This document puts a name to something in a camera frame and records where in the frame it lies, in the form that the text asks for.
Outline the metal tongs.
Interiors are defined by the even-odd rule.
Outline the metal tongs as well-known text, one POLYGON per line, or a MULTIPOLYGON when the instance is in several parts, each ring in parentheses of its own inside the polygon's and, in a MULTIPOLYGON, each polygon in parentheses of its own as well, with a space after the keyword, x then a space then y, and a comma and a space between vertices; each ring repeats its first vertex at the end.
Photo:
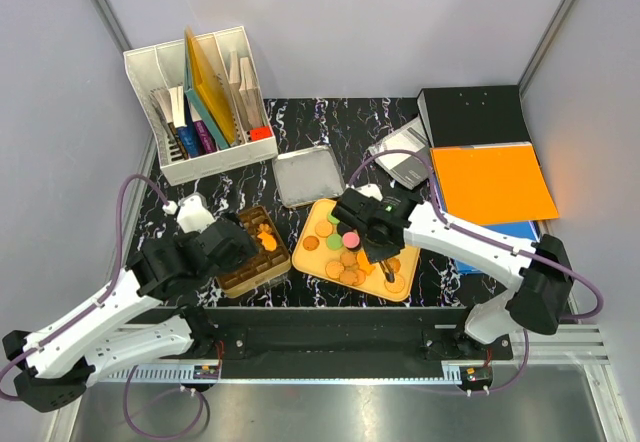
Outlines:
POLYGON ((385 279, 388 283, 393 284, 395 282, 395 272, 393 270, 392 265, 388 260, 382 260, 379 262, 381 270, 385 276, 385 279))

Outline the yellow cookie tray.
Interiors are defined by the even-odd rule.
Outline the yellow cookie tray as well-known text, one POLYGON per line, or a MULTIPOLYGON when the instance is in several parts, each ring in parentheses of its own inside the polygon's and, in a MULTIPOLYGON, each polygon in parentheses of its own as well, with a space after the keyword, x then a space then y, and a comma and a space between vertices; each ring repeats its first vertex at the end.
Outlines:
POLYGON ((382 299, 405 300, 411 291, 420 250, 406 247, 388 259, 395 276, 399 274, 406 283, 402 294, 390 294, 385 289, 386 279, 380 265, 369 262, 362 249, 347 249, 338 233, 338 225, 327 220, 327 214, 335 205, 336 202, 330 199, 320 199, 312 205, 293 251, 293 266, 304 274, 382 299))

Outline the orange flower cookie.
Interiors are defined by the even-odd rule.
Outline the orange flower cookie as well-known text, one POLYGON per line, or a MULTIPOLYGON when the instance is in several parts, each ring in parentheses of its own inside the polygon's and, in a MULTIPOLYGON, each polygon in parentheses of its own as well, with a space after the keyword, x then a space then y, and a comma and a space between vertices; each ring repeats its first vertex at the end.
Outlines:
POLYGON ((260 223, 257 225, 257 233, 271 234, 272 233, 271 226, 267 223, 260 223))

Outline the orange fish cookie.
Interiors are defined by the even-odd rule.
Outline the orange fish cookie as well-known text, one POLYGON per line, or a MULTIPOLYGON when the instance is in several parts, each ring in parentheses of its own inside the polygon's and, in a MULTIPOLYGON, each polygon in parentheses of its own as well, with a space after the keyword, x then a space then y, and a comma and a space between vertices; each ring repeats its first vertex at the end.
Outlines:
POLYGON ((258 233, 257 238, 267 252, 274 252, 278 248, 276 238, 269 232, 261 231, 258 233))

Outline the brown compartment cookie box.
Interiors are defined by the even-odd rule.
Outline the brown compartment cookie box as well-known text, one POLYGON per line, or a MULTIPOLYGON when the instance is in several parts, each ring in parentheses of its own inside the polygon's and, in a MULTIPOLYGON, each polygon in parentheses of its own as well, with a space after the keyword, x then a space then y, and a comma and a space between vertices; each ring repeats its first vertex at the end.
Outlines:
POLYGON ((276 225, 263 206, 254 206, 238 213, 240 221, 257 246, 257 254, 242 267, 227 275, 218 276, 216 283, 228 298, 238 298, 253 290, 273 285, 292 267, 291 255, 276 225), (257 225, 267 223, 278 242, 274 252, 267 252, 257 238, 257 225))

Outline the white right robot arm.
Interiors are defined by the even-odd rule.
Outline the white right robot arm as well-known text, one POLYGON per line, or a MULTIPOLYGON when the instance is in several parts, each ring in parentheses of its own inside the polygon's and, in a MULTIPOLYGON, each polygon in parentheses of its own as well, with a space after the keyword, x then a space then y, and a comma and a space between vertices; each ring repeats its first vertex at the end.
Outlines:
POLYGON ((505 290, 475 304, 454 333, 454 346, 476 358, 499 337, 518 329, 553 335, 564 317, 573 278, 563 244, 506 236, 439 210, 414 194, 381 199, 348 188, 333 216, 356 231, 372 263, 410 246, 456 259, 497 280, 505 290))

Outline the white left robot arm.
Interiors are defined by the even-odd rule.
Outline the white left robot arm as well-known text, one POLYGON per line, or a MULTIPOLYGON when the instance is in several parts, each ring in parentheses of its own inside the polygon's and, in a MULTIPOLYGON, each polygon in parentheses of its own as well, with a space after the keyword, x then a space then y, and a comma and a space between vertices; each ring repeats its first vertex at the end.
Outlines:
POLYGON ((58 410, 107 376, 148 361, 190 354, 208 356, 216 334, 201 309, 183 308, 148 329, 121 334, 135 317, 212 278, 245 265, 258 247, 234 215, 201 231, 146 240, 125 267, 93 297, 37 332, 14 330, 2 344, 11 368, 14 394, 38 412, 58 410))

